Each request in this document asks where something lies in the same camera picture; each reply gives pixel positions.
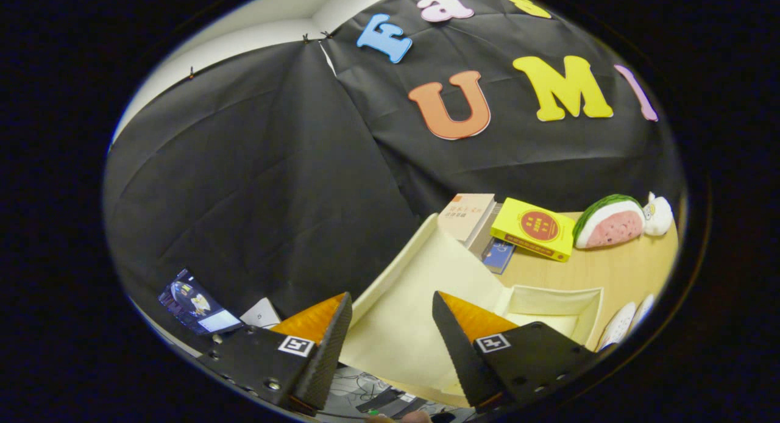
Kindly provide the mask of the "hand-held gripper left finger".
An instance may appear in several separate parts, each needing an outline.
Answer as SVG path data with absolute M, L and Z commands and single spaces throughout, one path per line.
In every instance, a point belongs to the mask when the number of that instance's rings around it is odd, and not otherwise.
M 353 300 L 343 292 L 270 329 L 237 331 L 197 362 L 262 404 L 314 417 L 328 399 L 352 317 Z

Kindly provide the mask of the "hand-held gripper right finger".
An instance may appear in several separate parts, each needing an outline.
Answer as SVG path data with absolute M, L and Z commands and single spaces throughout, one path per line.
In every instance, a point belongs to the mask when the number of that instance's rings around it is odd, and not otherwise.
M 540 402 L 597 360 L 542 321 L 516 325 L 443 291 L 433 295 L 432 317 L 466 400 L 480 413 Z

